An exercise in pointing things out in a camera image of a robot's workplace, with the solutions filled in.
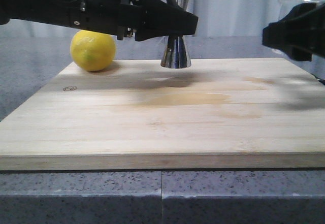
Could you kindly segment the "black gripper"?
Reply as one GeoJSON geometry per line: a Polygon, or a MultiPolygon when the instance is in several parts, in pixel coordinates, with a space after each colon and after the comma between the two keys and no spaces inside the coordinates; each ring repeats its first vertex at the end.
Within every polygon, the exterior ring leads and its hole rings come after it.
{"type": "Polygon", "coordinates": [[[135,40],[193,35],[198,17],[161,0],[71,0],[69,25],[135,40]]]}

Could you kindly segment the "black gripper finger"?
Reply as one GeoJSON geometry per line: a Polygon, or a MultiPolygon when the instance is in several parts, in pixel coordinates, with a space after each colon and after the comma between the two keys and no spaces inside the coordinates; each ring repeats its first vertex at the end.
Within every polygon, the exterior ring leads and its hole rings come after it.
{"type": "Polygon", "coordinates": [[[324,58],[324,4],[303,3],[263,29],[262,45],[277,49],[295,61],[324,58]]]}

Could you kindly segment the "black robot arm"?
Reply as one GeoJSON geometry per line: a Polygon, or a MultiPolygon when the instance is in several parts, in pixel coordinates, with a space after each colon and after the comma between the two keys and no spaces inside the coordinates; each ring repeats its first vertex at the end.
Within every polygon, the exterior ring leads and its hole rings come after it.
{"type": "Polygon", "coordinates": [[[198,18],[161,0],[1,0],[1,24],[27,20],[110,34],[136,41],[193,35],[198,18]]]}

